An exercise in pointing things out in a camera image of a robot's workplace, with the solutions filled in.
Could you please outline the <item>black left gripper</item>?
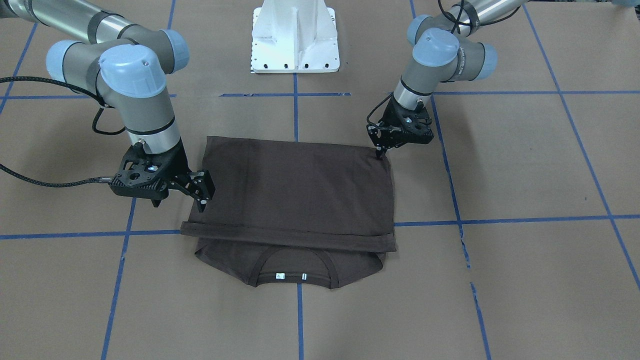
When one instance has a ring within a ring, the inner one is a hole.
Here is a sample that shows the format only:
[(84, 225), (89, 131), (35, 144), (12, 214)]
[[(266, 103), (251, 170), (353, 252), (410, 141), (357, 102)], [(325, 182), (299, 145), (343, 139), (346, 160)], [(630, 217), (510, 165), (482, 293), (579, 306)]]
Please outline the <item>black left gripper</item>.
[[(374, 123), (370, 117), (386, 104), (382, 117)], [(381, 160), (388, 149), (406, 144), (429, 144), (435, 137), (431, 128), (432, 119), (425, 105), (419, 101), (414, 110), (404, 108), (393, 96), (386, 96), (368, 116), (366, 130), (373, 145), (375, 157)]]

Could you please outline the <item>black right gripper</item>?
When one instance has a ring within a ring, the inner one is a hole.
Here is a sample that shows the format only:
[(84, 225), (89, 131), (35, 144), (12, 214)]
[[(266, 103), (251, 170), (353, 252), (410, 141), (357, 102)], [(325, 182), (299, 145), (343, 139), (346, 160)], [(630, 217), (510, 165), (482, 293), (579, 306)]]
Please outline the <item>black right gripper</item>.
[[(137, 146), (144, 150), (142, 142), (138, 141), (132, 146)], [(163, 178), (167, 182), (169, 191), (179, 191), (186, 196), (194, 198), (196, 210), (199, 213), (203, 213), (208, 202), (212, 200), (216, 190), (210, 171), (201, 170), (191, 172), (188, 166), (185, 147), (181, 140), (166, 152), (160, 153), (160, 155), (165, 159), (164, 166), (166, 170), (164, 171)]]

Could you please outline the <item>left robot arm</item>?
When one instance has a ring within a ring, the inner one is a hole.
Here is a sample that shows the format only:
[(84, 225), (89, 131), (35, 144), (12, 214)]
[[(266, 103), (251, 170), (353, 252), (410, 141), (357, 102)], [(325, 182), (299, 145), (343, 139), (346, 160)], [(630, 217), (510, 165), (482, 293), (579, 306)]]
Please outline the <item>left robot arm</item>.
[(489, 77), (498, 64), (495, 48), (468, 38), (482, 27), (509, 19), (522, 0), (460, 0), (436, 16), (421, 14), (407, 28), (411, 57), (394, 91), (384, 98), (385, 110), (366, 130), (382, 158), (406, 144), (434, 139), (427, 104), (439, 84)]

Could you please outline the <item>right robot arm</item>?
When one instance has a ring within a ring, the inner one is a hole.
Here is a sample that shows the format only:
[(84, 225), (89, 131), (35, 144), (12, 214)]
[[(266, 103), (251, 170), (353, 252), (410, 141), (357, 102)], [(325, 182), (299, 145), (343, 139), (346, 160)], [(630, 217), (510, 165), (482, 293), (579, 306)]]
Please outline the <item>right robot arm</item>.
[(203, 212), (215, 193), (208, 170), (191, 171), (167, 90), (167, 75), (185, 68), (190, 51), (176, 30), (150, 30), (84, 0), (3, 0), (1, 17), (51, 27), (71, 39), (46, 54), (48, 79), (3, 77), (2, 82), (43, 82), (94, 99), (101, 109), (116, 109), (131, 146), (111, 177), (47, 183), (1, 169), (24, 182), (68, 188), (107, 183), (118, 196), (149, 199), (154, 207), (179, 191)]

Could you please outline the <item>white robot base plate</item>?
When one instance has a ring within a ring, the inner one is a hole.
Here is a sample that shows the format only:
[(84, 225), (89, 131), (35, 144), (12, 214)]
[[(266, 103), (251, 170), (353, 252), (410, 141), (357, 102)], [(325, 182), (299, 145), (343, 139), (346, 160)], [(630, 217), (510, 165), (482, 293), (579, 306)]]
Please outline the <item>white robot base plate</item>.
[(265, 0), (253, 10), (250, 71), (338, 72), (336, 20), (335, 10), (324, 0)]

